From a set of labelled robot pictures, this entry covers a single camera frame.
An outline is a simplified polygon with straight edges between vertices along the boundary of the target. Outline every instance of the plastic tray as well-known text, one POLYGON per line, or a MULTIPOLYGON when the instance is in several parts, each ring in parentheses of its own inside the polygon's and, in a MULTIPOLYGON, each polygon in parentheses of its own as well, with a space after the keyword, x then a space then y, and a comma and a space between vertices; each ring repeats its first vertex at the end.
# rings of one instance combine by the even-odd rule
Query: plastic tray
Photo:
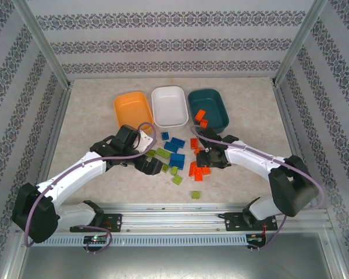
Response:
POLYGON ((217 134, 229 125, 229 117, 218 91, 214 89, 196 90, 188 95, 187 100, 194 124, 199 125, 194 117, 202 109, 206 111, 204 119, 208 120, 208 127, 214 129, 217 134))
MULTIPOLYGON (((120 95, 114 100, 114 109, 119 127, 124 124, 138 128, 142 122, 153 124, 152 114, 145 94, 134 91, 120 95)), ((151 132, 149 125, 143 126, 146 134, 151 132)))
POLYGON ((161 131, 173 130, 188 122, 184 91, 177 86, 159 87, 151 94, 154 122, 161 131))

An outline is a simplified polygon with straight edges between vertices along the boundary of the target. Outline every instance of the teal bin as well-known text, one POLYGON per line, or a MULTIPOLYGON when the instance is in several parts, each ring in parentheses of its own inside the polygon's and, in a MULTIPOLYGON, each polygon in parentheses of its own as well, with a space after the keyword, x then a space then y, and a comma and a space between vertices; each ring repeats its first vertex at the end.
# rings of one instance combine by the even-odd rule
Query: teal bin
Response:
POLYGON ((194 120, 200 109, 205 110, 205 120, 208 120, 208 126, 215 130, 217 134, 221 133, 229 125, 225 105, 223 104, 220 93, 214 89, 201 89, 191 92, 188 97, 191 118, 195 125, 199 125, 194 120))

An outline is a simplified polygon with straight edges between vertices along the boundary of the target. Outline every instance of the beige table surface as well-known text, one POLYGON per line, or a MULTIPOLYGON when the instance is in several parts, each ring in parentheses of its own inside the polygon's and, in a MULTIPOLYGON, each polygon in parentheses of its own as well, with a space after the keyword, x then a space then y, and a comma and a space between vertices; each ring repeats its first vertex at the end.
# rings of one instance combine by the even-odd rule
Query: beige table surface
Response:
MULTIPOLYGON (((161 86, 176 85, 188 95, 193 90, 213 88, 220 92, 230 124, 221 134, 234 135, 246 144, 267 153, 291 155, 283 123, 279 115, 273 89, 268 78, 134 78, 76 80, 62 125, 49 178, 78 161, 89 147, 118 131, 113 108, 116 96, 131 91, 146 94, 151 106, 151 92, 161 86)), ((248 203, 270 193, 267 181, 255 173, 233 165, 224 170, 212 169, 203 182, 188 176, 190 162, 195 155, 190 149, 189 121, 183 129, 170 137, 186 140, 184 177, 177 186, 171 174, 146 176, 133 166, 115 166, 77 190, 66 202, 90 199, 96 203, 248 203), (191 199, 191 191, 201 191, 201 199, 191 199)), ((157 147, 164 142, 158 134, 157 147)))

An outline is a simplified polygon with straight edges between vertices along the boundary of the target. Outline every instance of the white bin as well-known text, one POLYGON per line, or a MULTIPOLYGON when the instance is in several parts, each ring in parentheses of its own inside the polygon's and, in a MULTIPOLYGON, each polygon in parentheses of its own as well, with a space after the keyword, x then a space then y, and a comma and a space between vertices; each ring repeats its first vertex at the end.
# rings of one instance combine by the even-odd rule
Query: white bin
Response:
POLYGON ((151 93, 154 123, 161 132, 177 130, 188 121, 184 91, 178 86, 159 87, 151 93))

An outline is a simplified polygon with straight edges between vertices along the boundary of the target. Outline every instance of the enclosure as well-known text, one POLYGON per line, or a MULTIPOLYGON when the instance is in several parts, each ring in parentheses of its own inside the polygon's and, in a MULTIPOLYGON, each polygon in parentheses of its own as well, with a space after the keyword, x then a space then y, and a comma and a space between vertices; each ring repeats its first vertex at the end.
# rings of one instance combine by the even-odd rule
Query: enclosure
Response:
POLYGON ((75 276, 349 278, 349 0, 0 0, 0 278, 75 276), (322 208, 288 218, 270 248, 249 253, 248 234, 218 215, 270 187, 241 166, 192 181, 186 111, 170 131, 186 139, 179 186, 169 173, 115 166, 67 199, 122 214, 107 251, 87 255, 90 234, 68 230, 24 247, 11 220, 19 188, 116 134, 117 96, 141 91, 152 110, 152 91, 170 85, 187 106, 192 91, 217 90, 222 137, 301 157, 325 189, 322 208))

